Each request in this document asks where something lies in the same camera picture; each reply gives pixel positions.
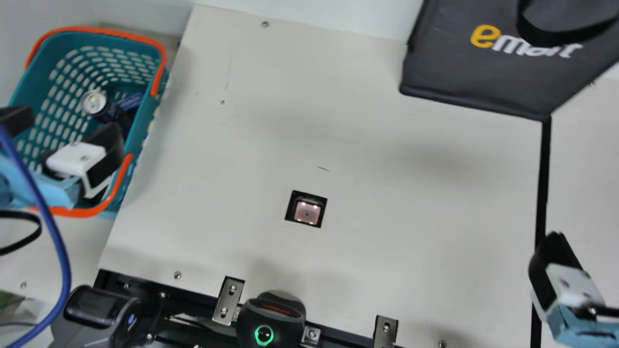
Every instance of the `emart logo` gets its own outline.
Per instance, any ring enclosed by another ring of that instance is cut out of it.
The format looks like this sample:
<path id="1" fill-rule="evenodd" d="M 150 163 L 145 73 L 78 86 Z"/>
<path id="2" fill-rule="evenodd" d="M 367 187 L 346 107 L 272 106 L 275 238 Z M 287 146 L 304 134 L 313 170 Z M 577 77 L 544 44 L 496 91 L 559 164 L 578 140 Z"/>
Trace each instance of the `emart logo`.
<path id="1" fill-rule="evenodd" d="M 499 30 L 499 28 L 486 24 L 475 28 L 473 35 L 470 37 L 470 42 L 480 48 L 492 47 L 495 51 L 502 51 L 507 54 L 515 52 L 519 56 L 527 55 L 531 57 L 552 57 L 557 54 L 561 58 L 571 58 L 574 51 L 583 48 L 579 43 L 550 48 L 534 47 L 521 38 L 511 35 L 501 35 L 501 30 Z"/>

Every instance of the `green led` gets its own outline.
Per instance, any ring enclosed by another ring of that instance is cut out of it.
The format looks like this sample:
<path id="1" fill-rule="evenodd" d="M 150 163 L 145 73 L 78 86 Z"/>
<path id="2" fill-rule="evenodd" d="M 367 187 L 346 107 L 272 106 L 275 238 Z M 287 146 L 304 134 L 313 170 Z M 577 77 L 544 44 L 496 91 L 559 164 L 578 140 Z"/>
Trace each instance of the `green led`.
<path id="1" fill-rule="evenodd" d="M 262 340 L 260 340 L 259 336 L 259 332 L 260 329 L 262 328 L 267 328 L 269 329 L 269 332 L 271 333 L 269 336 L 269 340 L 264 342 Z M 258 326 L 258 328 L 256 329 L 256 332 L 254 332 L 254 336 L 256 337 L 256 343 L 258 343 L 259 346 L 261 347 L 266 347 L 269 345 L 269 343 L 271 343 L 273 341 L 273 338 L 275 337 L 275 333 L 273 332 L 273 329 L 271 329 L 271 327 L 269 325 L 260 325 Z"/>

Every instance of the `bag handle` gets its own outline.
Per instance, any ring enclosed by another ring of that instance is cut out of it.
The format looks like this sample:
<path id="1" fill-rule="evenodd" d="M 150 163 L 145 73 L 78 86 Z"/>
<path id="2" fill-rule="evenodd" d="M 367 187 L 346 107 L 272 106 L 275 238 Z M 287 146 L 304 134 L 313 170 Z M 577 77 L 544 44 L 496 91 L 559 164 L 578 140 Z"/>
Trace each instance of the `bag handle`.
<path id="1" fill-rule="evenodd" d="M 52 30 L 49 33 L 43 35 L 40 39 L 38 39 L 37 43 L 34 45 L 34 47 L 32 48 L 32 51 L 30 52 L 30 56 L 28 56 L 28 60 L 26 61 L 25 68 L 28 69 L 30 62 L 32 62 L 34 57 L 37 55 L 39 48 L 41 47 L 41 45 L 43 44 L 45 40 L 47 40 L 52 35 L 55 35 L 58 33 L 64 33 L 64 32 L 82 32 L 82 33 L 109 35 L 111 37 L 120 37 L 120 38 L 124 38 L 124 39 L 131 40 L 131 41 L 145 43 L 146 45 L 150 45 L 156 48 L 161 54 L 161 61 L 159 62 L 159 69 L 157 70 L 157 73 L 155 75 L 155 80 L 153 81 L 153 86 L 150 90 L 150 96 L 153 98 L 157 98 L 157 94 L 159 93 L 159 85 L 161 84 L 161 79 L 163 77 L 163 71 L 165 70 L 165 64 L 168 60 L 168 55 L 165 51 L 165 47 L 163 47 L 163 45 L 159 43 L 157 40 L 153 40 L 147 37 L 142 37 L 140 35 L 121 32 L 119 30 L 92 28 L 92 27 L 66 27 L 66 28 L 58 28 L 56 30 Z"/>
<path id="2" fill-rule="evenodd" d="M 609 19 L 602 20 L 601 22 L 593 23 L 592 25 L 577 28 L 574 30 L 544 30 L 538 25 L 534 24 L 530 20 L 530 18 L 527 18 L 527 16 L 525 15 L 525 11 L 530 8 L 532 2 L 535 1 L 537 0 L 518 1 L 516 27 L 518 30 L 518 34 L 520 34 L 520 36 L 526 42 L 537 47 L 563 46 L 570 43 L 590 40 L 606 32 L 619 19 L 619 1 L 607 0 L 606 4 L 608 5 L 614 5 L 614 2 L 617 2 L 617 11 L 614 14 L 611 14 Z M 591 4 L 591 1 L 589 0 L 583 0 L 583 2 L 586 2 L 588 6 L 595 6 L 595 4 Z"/>

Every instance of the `blue can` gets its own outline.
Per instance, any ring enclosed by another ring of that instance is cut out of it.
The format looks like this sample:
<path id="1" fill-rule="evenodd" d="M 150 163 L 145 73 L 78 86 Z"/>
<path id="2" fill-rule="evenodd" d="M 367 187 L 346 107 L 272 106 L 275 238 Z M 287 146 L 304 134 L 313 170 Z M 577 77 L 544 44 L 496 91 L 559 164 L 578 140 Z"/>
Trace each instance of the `blue can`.
<path id="1" fill-rule="evenodd" d="M 116 122 L 123 130 L 123 136 L 127 138 L 133 120 L 123 108 L 119 107 L 113 100 L 104 93 L 97 90 L 89 90 L 82 96 L 82 110 L 92 118 L 102 123 Z"/>

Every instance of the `green light ring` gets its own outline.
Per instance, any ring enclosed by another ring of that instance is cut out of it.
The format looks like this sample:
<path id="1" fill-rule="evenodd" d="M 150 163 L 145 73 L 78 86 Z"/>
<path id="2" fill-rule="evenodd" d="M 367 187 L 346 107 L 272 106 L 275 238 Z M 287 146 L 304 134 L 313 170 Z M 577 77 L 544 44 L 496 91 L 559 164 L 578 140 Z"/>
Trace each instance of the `green light ring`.
<path id="1" fill-rule="evenodd" d="M 262 342 L 260 338 L 258 338 L 258 331 L 260 331 L 260 329 L 262 328 L 267 328 L 271 332 L 271 338 L 267 342 Z M 269 325 L 260 325 L 254 332 L 254 336 L 256 337 L 256 343 L 258 343 L 259 346 L 266 347 L 269 345 L 269 343 L 273 341 L 273 338 L 275 337 L 275 333 L 273 332 L 273 329 Z"/>

